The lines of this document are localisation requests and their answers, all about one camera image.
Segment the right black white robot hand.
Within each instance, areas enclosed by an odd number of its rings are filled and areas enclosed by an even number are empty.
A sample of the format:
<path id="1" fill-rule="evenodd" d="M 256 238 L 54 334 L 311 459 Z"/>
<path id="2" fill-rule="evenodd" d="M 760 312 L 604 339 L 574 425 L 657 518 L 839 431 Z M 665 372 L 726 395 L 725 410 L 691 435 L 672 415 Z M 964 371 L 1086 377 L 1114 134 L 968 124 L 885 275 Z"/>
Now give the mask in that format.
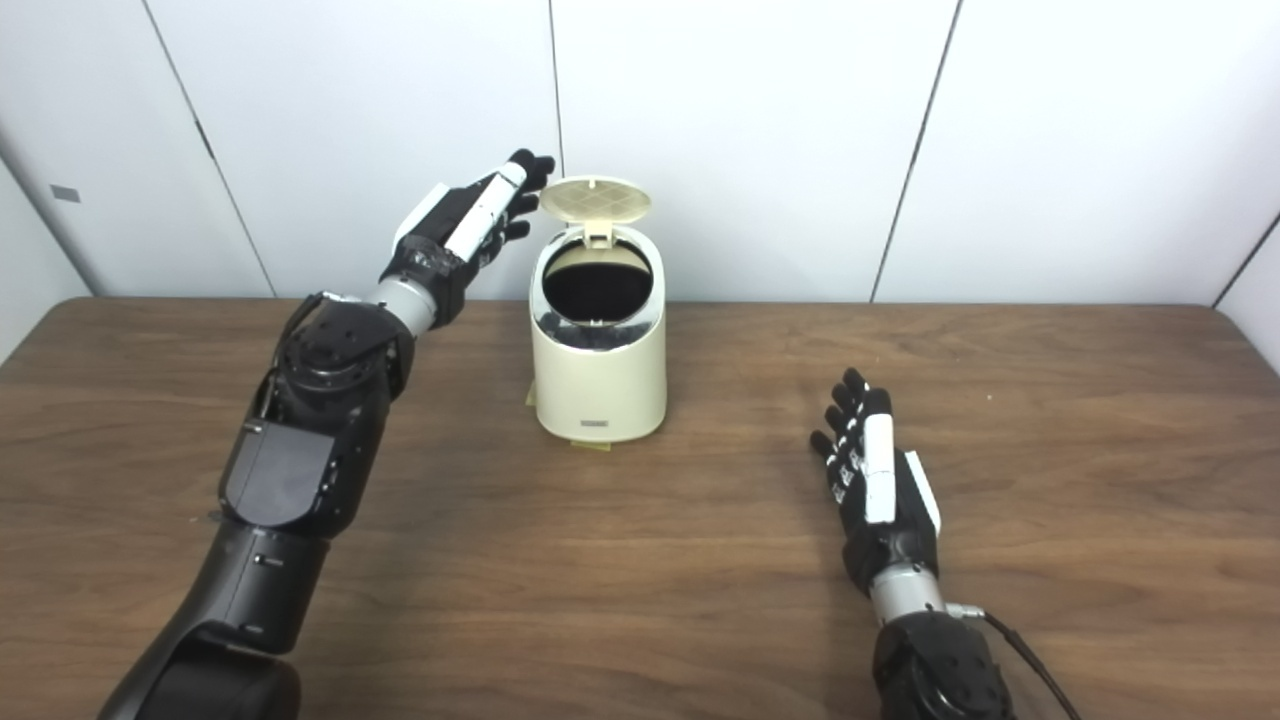
<path id="1" fill-rule="evenodd" d="M 869 594 L 891 568 L 940 574 L 940 507 L 919 457 L 899 446 L 890 392 L 847 368 L 831 391 L 828 430 L 810 446 L 838 507 L 842 560 L 852 584 Z"/>

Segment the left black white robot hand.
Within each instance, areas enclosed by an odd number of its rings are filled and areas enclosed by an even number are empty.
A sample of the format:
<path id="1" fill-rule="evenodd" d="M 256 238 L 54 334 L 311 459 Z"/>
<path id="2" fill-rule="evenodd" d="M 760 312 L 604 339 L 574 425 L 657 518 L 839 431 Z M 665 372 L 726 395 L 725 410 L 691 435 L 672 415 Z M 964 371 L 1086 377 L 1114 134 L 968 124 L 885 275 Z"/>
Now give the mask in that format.
<path id="1" fill-rule="evenodd" d="M 451 324 L 477 273 L 530 234 L 526 218 L 539 209 L 554 170 L 554 158 L 520 149 L 471 184 L 435 186 L 401 223 L 369 302 L 413 337 Z"/>

